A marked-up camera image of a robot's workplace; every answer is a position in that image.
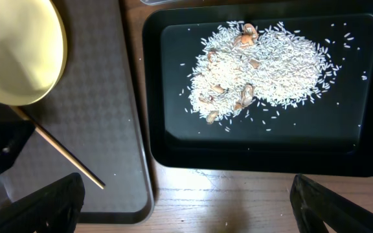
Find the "yellow round plate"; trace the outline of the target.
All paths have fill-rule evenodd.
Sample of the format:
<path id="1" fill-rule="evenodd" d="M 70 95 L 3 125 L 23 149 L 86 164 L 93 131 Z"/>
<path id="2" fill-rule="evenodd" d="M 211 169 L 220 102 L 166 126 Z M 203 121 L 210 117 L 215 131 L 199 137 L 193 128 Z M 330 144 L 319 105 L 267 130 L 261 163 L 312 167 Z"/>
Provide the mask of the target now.
<path id="1" fill-rule="evenodd" d="M 29 105 L 45 97 L 67 61 L 63 20 L 51 0 L 0 0 L 0 103 Z"/>

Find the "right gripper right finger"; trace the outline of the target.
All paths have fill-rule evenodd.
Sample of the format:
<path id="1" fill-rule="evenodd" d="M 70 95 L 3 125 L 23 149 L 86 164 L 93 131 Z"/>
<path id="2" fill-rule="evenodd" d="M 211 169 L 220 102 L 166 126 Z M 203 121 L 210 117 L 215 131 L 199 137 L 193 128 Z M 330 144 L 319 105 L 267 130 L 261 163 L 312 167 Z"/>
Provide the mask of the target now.
<path id="1" fill-rule="evenodd" d="M 297 174 L 290 202 L 300 232 L 373 232 L 373 213 Z"/>

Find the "food scraps pile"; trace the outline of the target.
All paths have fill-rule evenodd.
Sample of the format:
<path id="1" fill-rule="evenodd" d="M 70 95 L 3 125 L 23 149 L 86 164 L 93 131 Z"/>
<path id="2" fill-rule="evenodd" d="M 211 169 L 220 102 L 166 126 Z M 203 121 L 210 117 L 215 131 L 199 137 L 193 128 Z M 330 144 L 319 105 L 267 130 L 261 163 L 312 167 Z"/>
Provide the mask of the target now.
<path id="1" fill-rule="evenodd" d="M 334 39 L 319 43 L 282 21 L 265 28 L 227 21 L 200 38 L 201 52 L 178 93 L 185 100 L 180 111 L 230 132 L 234 118 L 254 122 L 250 108 L 260 108 L 270 133 L 267 122 L 281 110 L 314 104 L 330 91 L 353 60 L 352 40 L 351 32 L 343 35 L 338 51 Z"/>

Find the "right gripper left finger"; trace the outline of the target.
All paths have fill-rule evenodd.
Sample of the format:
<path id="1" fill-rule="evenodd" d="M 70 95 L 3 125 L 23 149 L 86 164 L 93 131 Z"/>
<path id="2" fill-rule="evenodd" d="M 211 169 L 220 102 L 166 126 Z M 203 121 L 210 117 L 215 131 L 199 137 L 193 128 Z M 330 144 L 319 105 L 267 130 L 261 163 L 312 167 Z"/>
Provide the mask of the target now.
<path id="1" fill-rule="evenodd" d="M 0 209 L 0 233 L 74 232 L 84 204 L 85 188 L 78 173 Z"/>

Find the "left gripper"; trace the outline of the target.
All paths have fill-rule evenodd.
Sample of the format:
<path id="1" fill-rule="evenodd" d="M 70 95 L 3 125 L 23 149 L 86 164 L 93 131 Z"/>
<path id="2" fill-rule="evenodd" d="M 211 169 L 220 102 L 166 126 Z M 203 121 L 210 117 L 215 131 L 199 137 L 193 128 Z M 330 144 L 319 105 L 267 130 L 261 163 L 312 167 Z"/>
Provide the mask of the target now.
<path id="1" fill-rule="evenodd" d="M 0 174 L 14 165 L 34 131 L 29 120 L 0 122 Z"/>

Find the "wooden chopstick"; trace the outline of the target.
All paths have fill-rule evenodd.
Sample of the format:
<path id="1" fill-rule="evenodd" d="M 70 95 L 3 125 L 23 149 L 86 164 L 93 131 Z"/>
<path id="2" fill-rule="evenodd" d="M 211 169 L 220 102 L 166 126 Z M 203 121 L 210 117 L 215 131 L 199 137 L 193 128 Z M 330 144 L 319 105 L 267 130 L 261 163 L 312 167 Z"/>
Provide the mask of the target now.
<path id="1" fill-rule="evenodd" d="M 100 189 L 105 188 L 105 184 L 96 178 L 74 155 L 69 153 L 69 151 L 64 148 L 55 138 L 49 135 L 49 133 L 44 130 L 37 122 L 31 119 L 24 111 L 19 107 L 11 106 L 11 110 L 23 120 L 29 120 L 34 124 L 35 131 L 45 139 L 53 148 L 55 148 L 60 154 L 62 154 L 70 163 L 72 163 L 77 169 L 79 169 L 86 177 L 88 177 L 92 182 L 94 182 Z"/>

